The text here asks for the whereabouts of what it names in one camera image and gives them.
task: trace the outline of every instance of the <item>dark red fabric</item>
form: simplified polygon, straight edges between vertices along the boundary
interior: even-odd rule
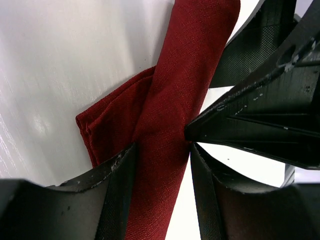
[[[176,0],[156,67],[76,117],[93,167],[138,145],[127,240],[165,239],[189,156],[184,127],[200,111],[239,11],[240,0]]]

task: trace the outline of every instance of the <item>red cloth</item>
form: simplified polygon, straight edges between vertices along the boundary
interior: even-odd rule
[[[240,0],[176,0],[156,67],[76,117],[93,167],[138,145],[127,240],[165,239],[189,156],[184,127],[200,111],[239,11]]]

